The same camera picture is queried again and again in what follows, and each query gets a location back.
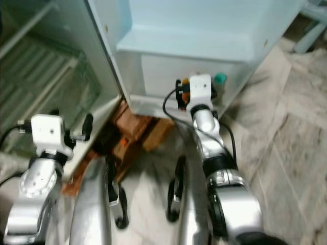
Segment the silver right robot leg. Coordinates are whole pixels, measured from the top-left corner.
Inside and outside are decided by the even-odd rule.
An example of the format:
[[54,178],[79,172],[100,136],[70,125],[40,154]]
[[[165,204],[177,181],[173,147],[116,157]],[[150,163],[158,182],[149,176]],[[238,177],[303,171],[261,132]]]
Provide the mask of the silver right robot leg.
[[173,245],[212,245],[205,176],[185,155],[178,157],[168,186],[166,219],[177,225]]

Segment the small light blue chair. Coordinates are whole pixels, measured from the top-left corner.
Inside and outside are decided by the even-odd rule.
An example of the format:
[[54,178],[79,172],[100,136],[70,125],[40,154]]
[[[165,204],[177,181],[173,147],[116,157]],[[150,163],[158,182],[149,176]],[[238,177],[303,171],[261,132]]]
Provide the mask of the small light blue chair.
[[293,52],[303,54],[327,30],[327,0],[308,0],[300,13],[312,19],[312,26],[307,28],[301,39],[293,46]]

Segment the white open fridge body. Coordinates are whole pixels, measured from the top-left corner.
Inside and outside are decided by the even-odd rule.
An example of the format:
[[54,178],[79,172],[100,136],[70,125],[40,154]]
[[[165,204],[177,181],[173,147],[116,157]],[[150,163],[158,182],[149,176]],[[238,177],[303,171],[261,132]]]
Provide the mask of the white open fridge body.
[[[91,0],[1,0],[0,61],[26,37],[45,39],[82,52],[95,72],[100,89],[89,113],[94,117],[90,135],[93,140],[119,104],[121,90],[90,3]],[[82,124],[68,129],[79,134]]]

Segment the white fridge door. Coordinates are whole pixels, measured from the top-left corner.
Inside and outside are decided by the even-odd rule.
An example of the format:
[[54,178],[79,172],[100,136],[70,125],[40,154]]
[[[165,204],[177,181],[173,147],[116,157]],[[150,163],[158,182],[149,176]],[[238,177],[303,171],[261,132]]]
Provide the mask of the white fridge door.
[[223,74],[222,116],[307,0],[86,0],[122,94],[141,116],[186,117],[176,80]]

